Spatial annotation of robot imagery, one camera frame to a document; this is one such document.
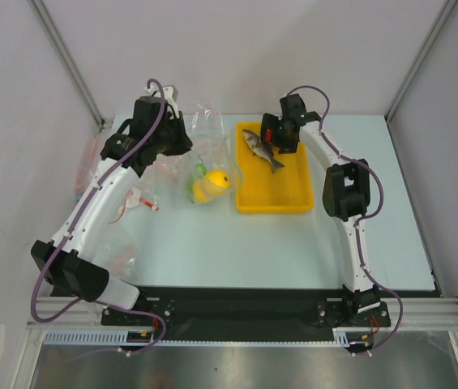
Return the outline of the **yellow toy lemon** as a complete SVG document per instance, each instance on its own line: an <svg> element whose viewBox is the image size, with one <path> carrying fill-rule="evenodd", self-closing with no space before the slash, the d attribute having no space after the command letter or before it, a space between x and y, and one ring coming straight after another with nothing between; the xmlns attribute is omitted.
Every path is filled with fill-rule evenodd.
<svg viewBox="0 0 458 389"><path fill-rule="evenodd" d="M211 170L205 175L205 177L212 185L219 188L220 190L227 190L230 188L229 177L227 173L222 169Z"/></svg>

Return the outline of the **yellow toy pear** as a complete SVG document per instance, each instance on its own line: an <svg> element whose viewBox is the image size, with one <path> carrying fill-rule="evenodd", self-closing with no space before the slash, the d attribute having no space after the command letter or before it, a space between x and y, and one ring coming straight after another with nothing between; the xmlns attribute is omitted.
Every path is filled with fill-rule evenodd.
<svg viewBox="0 0 458 389"><path fill-rule="evenodd" d="M223 186L211 182L206 177L195 180L191 186L193 203L209 203L225 192L226 189Z"/></svg>

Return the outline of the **green toy cucumber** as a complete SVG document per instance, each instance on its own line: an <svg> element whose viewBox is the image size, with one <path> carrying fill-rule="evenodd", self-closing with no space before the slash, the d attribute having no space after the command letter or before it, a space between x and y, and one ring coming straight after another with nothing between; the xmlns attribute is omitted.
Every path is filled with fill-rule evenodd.
<svg viewBox="0 0 458 389"><path fill-rule="evenodd" d="M186 181L187 198L194 203L193 184L207 174L207 167L203 163L195 164L192 174Z"/></svg>

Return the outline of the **clear blue-zipper bag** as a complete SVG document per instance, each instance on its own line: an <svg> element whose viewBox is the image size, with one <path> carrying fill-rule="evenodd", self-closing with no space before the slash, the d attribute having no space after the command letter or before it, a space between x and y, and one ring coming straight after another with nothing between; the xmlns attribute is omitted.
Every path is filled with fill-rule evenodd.
<svg viewBox="0 0 458 389"><path fill-rule="evenodd" d="M179 207L200 206L207 203L192 203L187 198L186 181L195 164L203 163L208 172L224 170L230 180L230 188L214 199L223 199L236 192L242 185L242 171L232 153L234 136L223 124L222 113L213 99L203 99L188 105L184 110L186 133L191 139L192 149L178 157L174 169L173 201Z"/></svg>

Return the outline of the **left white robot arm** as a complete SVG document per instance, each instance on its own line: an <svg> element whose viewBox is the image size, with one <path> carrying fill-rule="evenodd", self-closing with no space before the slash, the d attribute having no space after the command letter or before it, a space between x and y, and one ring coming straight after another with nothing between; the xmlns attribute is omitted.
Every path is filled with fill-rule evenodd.
<svg viewBox="0 0 458 389"><path fill-rule="evenodd" d="M189 152L183 114L173 95L153 92L135 102L131 118L105 141L92 181L65 224L31 256L42 278L78 299L119 307L130 324L144 321L148 305L139 289L96 264L94 258L119 203L159 155Z"/></svg>

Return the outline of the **grey toy fish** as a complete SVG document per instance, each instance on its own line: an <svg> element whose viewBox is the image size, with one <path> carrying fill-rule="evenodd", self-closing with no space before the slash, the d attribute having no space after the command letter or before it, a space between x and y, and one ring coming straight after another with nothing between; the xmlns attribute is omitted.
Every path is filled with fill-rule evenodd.
<svg viewBox="0 0 458 389"><path fill-rule="evenodd" d="M248 148L256 156L262 158L270 164L272 173L275 173L278 169L284 168L284 165L274 157L272 147L268 144L262 143L260 141L260 137L256 133L251 130L243 129L242 136Z"/></svg>

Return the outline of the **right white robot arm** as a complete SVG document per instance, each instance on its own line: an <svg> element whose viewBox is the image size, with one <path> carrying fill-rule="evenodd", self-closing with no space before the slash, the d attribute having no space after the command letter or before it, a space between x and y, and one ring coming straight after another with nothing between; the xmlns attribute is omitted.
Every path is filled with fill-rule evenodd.
<svg viewBox="0 0 458 389"><path fill-rule="evenodd" d="M260 139L281 152L294 153L304 145L325 169L322 203L340 234L345 259L343 315L362 325L380 305L379 286L371 279L364 220L370 206L370 167L366 160L345 155L324 129L323 114L308 111L292 90L280 99L281 115L265 113Z"/></svg>

